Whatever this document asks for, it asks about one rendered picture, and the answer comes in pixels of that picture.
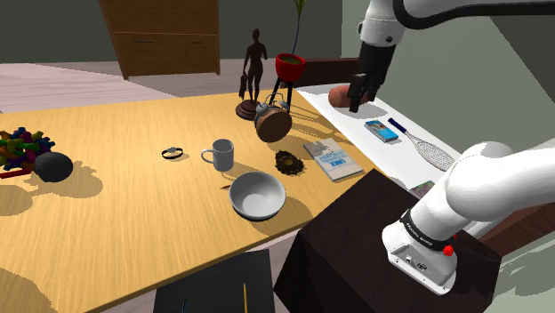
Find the small green patterned book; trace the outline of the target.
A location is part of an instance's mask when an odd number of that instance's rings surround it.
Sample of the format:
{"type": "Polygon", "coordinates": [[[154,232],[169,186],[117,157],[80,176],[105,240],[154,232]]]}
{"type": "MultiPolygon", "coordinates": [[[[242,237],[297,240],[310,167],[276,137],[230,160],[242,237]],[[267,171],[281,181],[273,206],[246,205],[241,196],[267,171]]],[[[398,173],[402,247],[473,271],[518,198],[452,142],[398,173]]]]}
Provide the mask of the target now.
{"type": "Polygon", "coordinates": [[[419,199],[423,198],[433,187],[435,183],[433,181],[425,181],[415,187],[409,189],[409,191],[419,199]]]}

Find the pale blue-printed book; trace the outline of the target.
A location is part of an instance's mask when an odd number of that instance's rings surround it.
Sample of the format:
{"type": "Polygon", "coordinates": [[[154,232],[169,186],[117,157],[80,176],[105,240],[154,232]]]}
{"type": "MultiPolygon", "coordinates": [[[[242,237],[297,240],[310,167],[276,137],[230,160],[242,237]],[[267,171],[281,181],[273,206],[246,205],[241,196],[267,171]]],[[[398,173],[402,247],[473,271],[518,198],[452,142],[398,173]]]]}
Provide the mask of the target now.
{"type": "Polygon", "coordinates": [[[308,142],[303,147],[331,181],[363,172],[363,168],[334,139],[308,142]]]}

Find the brown wooden cabinet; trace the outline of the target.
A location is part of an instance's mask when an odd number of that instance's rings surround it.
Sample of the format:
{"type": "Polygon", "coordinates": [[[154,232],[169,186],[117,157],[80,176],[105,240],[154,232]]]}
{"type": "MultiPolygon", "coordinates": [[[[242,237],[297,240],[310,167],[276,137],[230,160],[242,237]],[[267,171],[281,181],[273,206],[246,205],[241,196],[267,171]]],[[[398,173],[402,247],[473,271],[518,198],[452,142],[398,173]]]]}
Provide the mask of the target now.
{"type": "Polygon", "coordinates": [[[124,79],[221,73],[218,0],[99,0],[124,79]]]}

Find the light wooden table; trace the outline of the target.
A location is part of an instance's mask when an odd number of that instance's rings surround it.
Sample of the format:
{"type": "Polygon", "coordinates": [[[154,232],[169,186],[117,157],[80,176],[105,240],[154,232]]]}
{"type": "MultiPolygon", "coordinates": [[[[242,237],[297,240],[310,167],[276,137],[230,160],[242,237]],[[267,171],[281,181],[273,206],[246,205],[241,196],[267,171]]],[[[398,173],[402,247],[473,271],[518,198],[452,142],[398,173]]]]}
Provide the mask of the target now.
{"type": "Polygon", "coordinates": [[[259,140],[232,93],[0,115],[0,130],[41,131],[74,162],[60,183],[0,180],[0,313],[85,313],[153,290],[297,229],[355,182],[330,181],[303,145],[332,138],[365,170],[372,161],[301,95],[282,141],[259,140]],[[201,158],[234,144],[219,172],[201,158]],[[237,176],[276,173],[286,150],[304,170],[281,175],[286,204],[272,219],[238,216],[237,176]]]}

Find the white bowl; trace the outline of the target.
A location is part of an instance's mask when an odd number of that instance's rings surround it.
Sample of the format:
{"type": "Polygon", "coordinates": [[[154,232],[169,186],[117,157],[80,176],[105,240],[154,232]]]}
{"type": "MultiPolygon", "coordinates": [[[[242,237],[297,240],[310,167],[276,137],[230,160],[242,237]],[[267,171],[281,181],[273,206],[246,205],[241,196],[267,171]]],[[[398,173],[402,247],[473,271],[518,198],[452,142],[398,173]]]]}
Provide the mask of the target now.
{"type": "Polygon", "coordinates": [[[265,221],[284,206],[286,190],[276,177],[268,173],[249,172],[233,180],[229,200],[240,216],[249,221],[265,221]]]}

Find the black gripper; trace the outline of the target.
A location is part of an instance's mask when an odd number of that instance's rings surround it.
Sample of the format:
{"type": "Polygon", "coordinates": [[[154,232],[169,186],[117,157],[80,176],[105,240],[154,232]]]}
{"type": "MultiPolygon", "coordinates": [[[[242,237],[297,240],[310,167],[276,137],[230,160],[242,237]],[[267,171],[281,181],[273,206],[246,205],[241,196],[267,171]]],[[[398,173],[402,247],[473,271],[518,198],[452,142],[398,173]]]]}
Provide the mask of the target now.
{"type": "Polygon", "coordinates": [[[358,56],[358,71],[353,74],[348,90],[350,99],[349,111],[358,112],[360,101],[365,94],[366,79],[370,78],[367,99],[374,101],[377,92],[383,85],[391,64],[396,46],[374,46],[363,42],[358,56]]]}

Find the black ball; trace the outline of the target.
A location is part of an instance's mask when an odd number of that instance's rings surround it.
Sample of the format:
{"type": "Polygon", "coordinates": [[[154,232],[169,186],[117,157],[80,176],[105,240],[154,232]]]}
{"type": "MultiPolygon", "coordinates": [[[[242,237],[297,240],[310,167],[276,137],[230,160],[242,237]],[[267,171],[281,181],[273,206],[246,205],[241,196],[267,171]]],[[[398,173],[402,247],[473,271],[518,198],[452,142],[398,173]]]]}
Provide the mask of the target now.
{"type": "Polygon", "coordinates": [[[73,172],[71,159],[59,152],[45,152],[35,161],[34,172],[44,182],[60,182],[73,172]]]}

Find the red plant pot on stand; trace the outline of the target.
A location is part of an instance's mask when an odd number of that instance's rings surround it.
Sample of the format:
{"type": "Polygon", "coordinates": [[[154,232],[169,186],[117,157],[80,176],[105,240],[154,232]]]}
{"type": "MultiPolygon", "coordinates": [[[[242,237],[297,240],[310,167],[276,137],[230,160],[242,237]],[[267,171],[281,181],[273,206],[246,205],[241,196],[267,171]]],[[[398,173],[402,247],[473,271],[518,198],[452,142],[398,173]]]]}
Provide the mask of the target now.
{"type": "Polygon", "coordinates": [[[282,82],[286,83],[287,87],[287,95],[286,95],[286,103],[287,106],[291,106],[291,98],[293,92],[293,85],[296,80],[300,78],[302,75],[306,61],[304,58],[295,55],[295,48],[298,41],[299,30],[300,30],[300,19],[302,15],[303,8],[306,4],[306,0],[294,0],[295,9],[297,12],[297,26],[296,26],[296,34],[294,39],[294,46],[290,53],[280,53],[276,57],[276,73],[277,73],[277,81],[275,83],[274,89],[272,94],[269,98],[269,104],[274,102],[276,95],[278,94],[278,87],[282,82]]]}

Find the white-topped dark wood sideboard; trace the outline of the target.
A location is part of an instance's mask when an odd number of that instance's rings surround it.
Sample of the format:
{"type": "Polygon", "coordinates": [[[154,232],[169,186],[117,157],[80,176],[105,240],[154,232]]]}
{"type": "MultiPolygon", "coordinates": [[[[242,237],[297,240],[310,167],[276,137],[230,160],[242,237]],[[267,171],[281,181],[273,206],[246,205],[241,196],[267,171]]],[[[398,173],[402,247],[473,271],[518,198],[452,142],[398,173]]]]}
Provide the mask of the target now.
{"type": "MultiPolygon", "coordinates": [[[[425,161],[404,134],[400,134],[398,140],[383,143],[365,128],[365,122],[379,120],[386,123],[392,117],[411,134],[442,148],[455,159],[460,157],[458,151],[382,100],[365,104],[356,113],[329,104],[329,91],[347,83],[357,67],[356,58],[307,59],[304,72],[294,86],[310,105],[387,175],[408,188],[425,181],[436,182],[442,172],[425,161]]],[[[540,252],[555,247],[555,204],[517,211],[481,236],[476,226],[471,225],[465,230],[501,256],[540,252]]]]}

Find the dark brown pine cone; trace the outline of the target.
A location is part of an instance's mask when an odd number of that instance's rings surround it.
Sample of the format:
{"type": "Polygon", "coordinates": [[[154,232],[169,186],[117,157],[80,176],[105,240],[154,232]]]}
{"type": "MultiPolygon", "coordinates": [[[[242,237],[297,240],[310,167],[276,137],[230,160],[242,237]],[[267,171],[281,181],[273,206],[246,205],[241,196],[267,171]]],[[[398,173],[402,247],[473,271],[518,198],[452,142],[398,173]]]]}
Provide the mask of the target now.
{"type": "Polygon", "coordinates": [[[287,151],[279,150],[275,155],[276,168],[283,174],[296,175],[304,169],[301,159],[287,151]]]}

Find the brown twin-bell alarm clock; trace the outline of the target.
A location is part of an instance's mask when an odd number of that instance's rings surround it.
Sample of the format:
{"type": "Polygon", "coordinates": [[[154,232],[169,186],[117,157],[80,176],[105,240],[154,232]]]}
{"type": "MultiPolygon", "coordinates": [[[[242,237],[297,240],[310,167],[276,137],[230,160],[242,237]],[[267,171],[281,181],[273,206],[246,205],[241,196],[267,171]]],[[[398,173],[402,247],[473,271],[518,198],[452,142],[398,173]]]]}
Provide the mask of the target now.
{"type": "Polygon", "coordinates": [[[255,113],[256,133],[264,142],[279,141],[291,130],[293,120],[290,116],[290,105],[284,101],[280,92],[273,92],[263,103],[259,103],[255,113]]]}

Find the dark brown human figurine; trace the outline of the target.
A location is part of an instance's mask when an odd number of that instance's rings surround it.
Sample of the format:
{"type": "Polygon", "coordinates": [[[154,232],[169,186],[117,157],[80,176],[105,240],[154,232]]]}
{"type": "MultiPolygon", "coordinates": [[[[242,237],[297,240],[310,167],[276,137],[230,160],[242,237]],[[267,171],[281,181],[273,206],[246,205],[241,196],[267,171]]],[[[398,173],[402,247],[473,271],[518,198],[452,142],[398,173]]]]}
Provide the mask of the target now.
{"type": "Polygon", "coordinates": [[[245,60],[240,77],[238,97],[242,100],[236,107],[236,113],[245,120],[254,120],[260,81],[263,75],[262,60],[268,58],[266,46],[259,41],[260,30],[255,28],[252,33],[253,43],[246,49],[245,60]]]}

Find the blue-handled mesh skimmer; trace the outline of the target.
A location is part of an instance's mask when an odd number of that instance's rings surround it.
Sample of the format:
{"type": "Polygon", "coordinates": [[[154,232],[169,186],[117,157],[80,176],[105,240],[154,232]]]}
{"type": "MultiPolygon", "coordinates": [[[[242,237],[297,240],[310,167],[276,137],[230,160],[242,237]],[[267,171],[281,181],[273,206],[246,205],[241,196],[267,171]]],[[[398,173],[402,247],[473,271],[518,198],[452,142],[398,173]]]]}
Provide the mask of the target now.
{"type": "Polygon", "coordinates": [[[388,122],[395,126],[400,132],[405,134],[405,136],[407,136],[408,139],[413,143],[419,155],[440,171],[446,172],[454,163],[454,159],[449,154],[447,154],[446,151],[434,144],[429,143],[426,140],[422,140],[414,136],[392,117],[388,119],[388,122]]]}

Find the pile of colourful toy blocks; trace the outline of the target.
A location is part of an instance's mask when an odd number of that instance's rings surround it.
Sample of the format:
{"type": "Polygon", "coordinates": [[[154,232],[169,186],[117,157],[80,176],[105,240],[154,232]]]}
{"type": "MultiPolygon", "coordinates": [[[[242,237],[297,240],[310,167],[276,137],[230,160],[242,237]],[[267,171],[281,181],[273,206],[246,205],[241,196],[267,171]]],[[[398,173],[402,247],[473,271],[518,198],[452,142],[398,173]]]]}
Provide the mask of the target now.
{"type": "Polygon", "coordinates": [[[32,173],[36,159],[54,145],[42,132],[31,133],[25,127],[12,133],[0,131],[0,179],[32,173]]]}

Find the small blue box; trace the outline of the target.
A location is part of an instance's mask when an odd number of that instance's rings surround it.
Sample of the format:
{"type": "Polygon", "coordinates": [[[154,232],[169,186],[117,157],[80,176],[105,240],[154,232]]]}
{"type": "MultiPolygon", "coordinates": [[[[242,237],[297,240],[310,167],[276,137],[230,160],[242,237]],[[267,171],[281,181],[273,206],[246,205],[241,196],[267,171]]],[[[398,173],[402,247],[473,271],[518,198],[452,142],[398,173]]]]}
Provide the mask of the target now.
{"type": "Polygon", "coordinates": [[[397,134],[379,120],[365,122],[365,128],[385,143],[394,141],[398,138],[397,134]]]}

